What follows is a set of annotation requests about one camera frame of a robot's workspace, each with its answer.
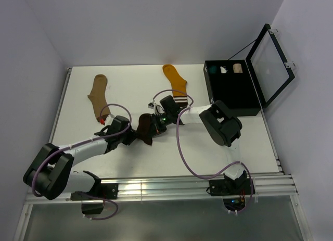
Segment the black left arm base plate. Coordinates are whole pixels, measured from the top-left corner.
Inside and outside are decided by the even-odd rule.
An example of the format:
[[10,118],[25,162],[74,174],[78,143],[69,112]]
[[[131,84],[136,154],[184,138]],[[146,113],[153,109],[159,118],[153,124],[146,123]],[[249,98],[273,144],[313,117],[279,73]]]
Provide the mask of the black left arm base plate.
[[118,183],[106,183],[106,184],[102,183],[97,185],[95,188],[91,189],[89,192],[85,193],[86,196],[84,196],[80,192],[75,192],[71,194],[70,199],[73,201],[93,200],[91,196],[95,198],[101,198],[101,200],[117,199],[118,189],[119,189]]

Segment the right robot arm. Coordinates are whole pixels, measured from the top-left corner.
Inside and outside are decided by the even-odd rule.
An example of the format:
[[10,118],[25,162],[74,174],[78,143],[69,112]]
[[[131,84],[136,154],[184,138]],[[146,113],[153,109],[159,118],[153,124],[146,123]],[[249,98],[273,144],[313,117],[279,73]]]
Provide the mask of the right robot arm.
[[233,112],[220,100],[201,107],[181,107],[172,96],[160,100],[157,105],[152,100],[148,107],[154,111],[150,115],[148,137],[153,138],[167,130],[167,126],[186,124],[203,124],[212,140],[223,147],[228,165],[224,174],[225,188],[231,194],[238,193],[243,188],[247,170],[241,162],[239,139],[242,124]]

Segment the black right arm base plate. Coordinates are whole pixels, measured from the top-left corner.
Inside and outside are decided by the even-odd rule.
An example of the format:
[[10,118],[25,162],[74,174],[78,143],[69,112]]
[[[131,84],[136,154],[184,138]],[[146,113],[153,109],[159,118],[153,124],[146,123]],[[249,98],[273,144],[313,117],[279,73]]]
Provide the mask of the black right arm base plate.
[[249,179],[245,179],[243,182],[238,184],[232,180],[229,181],[225,179],[219,179],[210,180],[206,192],[211,196],[240,196],[242,194],[254,194],[255,189],[252,188]]

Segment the dark brown striped-cuff sock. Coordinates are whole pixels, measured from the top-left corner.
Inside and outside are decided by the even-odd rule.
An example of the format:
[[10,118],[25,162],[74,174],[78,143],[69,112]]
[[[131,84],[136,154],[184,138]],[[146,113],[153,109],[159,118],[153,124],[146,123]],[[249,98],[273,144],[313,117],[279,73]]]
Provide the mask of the dark brown striped-cuff sock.
[[152,137],[149,136],[149,128],[151,124],[150,114],[144,113],[138,119],[138,127],[136,130],[137,138],[142,140],[145,144],[152,145]]

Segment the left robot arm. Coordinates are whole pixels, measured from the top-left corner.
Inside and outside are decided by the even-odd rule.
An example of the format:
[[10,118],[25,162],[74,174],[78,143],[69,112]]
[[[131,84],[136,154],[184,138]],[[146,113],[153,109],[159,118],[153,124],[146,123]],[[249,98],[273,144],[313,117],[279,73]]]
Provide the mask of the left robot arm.
[[62,193],[83,193],[89,199],[99,197],[101,179],[89,171],[72,167],[89,158],[115,150],[119,144],[130,145],[136,139],[129,119],[116,116],[110,125],[90,139],[68,146],[45,144],[25,172],[23,182],[40,197],[49,200]]

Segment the mustard yellow striped-cuff sock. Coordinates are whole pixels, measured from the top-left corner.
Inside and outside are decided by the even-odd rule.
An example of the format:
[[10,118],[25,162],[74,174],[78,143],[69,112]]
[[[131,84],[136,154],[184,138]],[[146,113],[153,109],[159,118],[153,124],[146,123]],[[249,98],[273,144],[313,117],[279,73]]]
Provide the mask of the mustard yellow striped-cuff sock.
[[188,98],[186,95],[187,81],[179,75],[173,65],[164,65],[162,71],[171,84],[172,95],[175,102],[180,107],[186,107],[188,105]]

